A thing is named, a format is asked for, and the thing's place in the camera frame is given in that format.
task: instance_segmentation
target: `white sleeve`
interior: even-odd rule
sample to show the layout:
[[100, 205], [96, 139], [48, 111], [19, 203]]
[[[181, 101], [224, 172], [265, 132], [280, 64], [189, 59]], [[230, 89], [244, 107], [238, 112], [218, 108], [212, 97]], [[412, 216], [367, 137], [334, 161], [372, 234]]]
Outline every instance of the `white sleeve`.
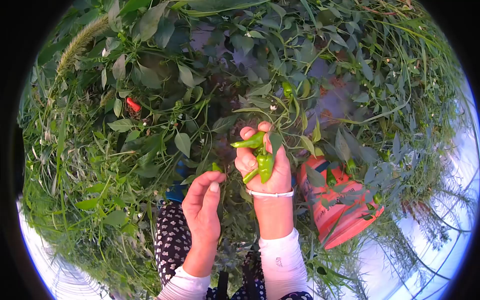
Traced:
[[195, 277], [180, 266], [175, 270], [175, 276], [163, 287], [158, 295], [159, 300], [204, 299], [210, 285], [210, 276]]
[[307, 269], [299, 245], [299, 233], [293, 231], [284, 238], [260, 238], [260, 257], [267, 298], [278, 300], [293, 292], [307, 292]]

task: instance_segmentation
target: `orange bucket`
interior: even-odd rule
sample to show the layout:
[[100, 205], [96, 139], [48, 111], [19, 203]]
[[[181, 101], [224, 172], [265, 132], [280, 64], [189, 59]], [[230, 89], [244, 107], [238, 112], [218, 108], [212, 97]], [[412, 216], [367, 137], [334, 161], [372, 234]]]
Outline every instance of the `orange bucket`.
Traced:
[[[326, 186], [316, 188], [310, 184], [307, 179], [305, 164], [309, 165], [312, 169], [315, 169], [326, 178], [326, 170], [330, 162], [325, 160], [323, 156], [317, 156], [317, 158], [310, 156], [308, 161], [301, 166], [300, 171], [297, 174], [297, 179], [303, 196], [305, 197], [305, 201], [308, 201], [309, 199], [315, 199], [315, 194], [325, 192]], [[359, 191], [362, 189], [362, 184], [354, 180], [350, 180], [350, 177], [342, 172], [340, 167], [332, 169], [332, 174], [335, 176], [337, 185], [345, 184], [345, 188], [342, 190], [342, 193]], [[337, 203], [331, 206], [329, 209], [323, 207], [320, 201], [313, 205], [313, 217], [319, 231], [318, 240], [320, 242], [324, 241], [332, 228], [335, 226], [338, 218], [341, 216], [334, 232], [324, 244], [325, 249], [333, 248], [353, 238], [362, 230], [367, 228], [367, 226], [370, 225], [384, 211], [382, 206], [382, 208], [375, 213], [375, 216], [372, 216], [373, 218], [370, 220], [365, 220], [363, 219], [363, 216], [366, 214], [366, 211], [368, 211], [368, 207], [365, 204], [365, 194], [358, 195], [354, 204], [352, 205], [341, 204], [340, 201], [342, 195], [334, 192], [333, 190], [331, 190], [330, 193], [323, 194], [322, 197], [327, 199], [328, 202], [335, 200]], [[378, 205], [375, 204], [374, 201], [371, 201], [370, 204], [373, 205], [375, 209], [378, 208]]]

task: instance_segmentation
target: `white bracelet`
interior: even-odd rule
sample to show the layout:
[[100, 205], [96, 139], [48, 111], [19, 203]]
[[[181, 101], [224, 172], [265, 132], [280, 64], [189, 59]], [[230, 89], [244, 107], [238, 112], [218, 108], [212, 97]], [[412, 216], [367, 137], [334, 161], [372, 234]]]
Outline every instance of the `white bracelet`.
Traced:
[[283, 193], [276, 193], [276, 194], [268, 194], [268, 193], [265, 193], [265, 192], [255, 192], [255, 191], [252, 191], [252, 190], [249, 190], [249, 189], [246, 189], [247, 190], [247, 194], [248, 195], [253, 195], [253, 196], [263, 196], [263, 197], [275, 197], [275, 198], [278, 198], [278, 197], [291, 197], [293, 196], [294, 194], [294, 191], [293, 191], [293, 188], [290, 192], [283, 192]]

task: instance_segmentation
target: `green chili pepper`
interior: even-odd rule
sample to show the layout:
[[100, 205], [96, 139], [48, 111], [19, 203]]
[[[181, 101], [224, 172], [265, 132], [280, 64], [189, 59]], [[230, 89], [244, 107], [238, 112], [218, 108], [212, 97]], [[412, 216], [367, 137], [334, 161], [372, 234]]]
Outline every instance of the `green chili pepper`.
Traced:
[[375, 202], [375, 204], [379, 204], [381, 201], [382, 195], [379, 192], [373, 195], [373, 202]]
[[351, 175], [355, 168], [357, 167], [357, 165], [355, 164], [355, 162], [353, 161], [353, 158], [350, 158], [348, 161], [347, 161], [347, 168], [346, 168], [346, 171], [345, 173]]
[[263, 153], [263, 151], [264, 151], [263, 146], [262, 146], [262, 147], [258, 147], [258, 148], [256, 148], [256, 149], [254, 150], [253, 155], [259, 156], [260, 154]]
[[253, 177], [257, 176], [257, 174], [258, 174], [258, 168], [255, 168], [255, 170], [245, 175], [245, 177], [243, 178], [243, 183], [247, 184], [250, 180], [252, 180]]
[[288, 81], [282, 82], [282, 87], [283, 87], [283, 95], [287, 99], [292, 99], [293, 98], [293, 93], [292, 93], [292, 85]]
[[261, 147], [264, 144], [264, 131], [259, 131], [256, 134], [252, 135], [248, 140], [241, 142], [234, 142], [230, 145], [234, 148], [252, 148], [256, 149]]
[[223, 173], [223, 170], [216, 164], [216, 162], [212, 163], [212, 171], [220, 171]]
[[333, 175], [331, 168], [327, 168], [327, 185], [329, 187], [334, 187], [336, 185], [336, 178]]
[[257, 156], [258, 162], [258, 174], [262, 179], [262, 183], [267, 182], [272, 176], [273, 171], [273, 156], [270, 153], [267, 153], [264, 147], [262, 155]]

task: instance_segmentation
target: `red pepper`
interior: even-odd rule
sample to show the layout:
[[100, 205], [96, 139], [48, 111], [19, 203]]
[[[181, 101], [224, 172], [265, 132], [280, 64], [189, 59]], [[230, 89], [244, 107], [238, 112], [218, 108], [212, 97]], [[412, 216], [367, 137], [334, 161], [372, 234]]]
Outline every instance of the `red pepper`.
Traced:
[[132, 100], [132, 98], [130, 98], [130, 97], [127, 98], [127, 104], [128, 104], [128, 106], [130, 106], [135, 112], [139, 112], [139, 111], [142, 109], [142, 107], [141, 107], [139, 104], [136, 104], [136, 103]]

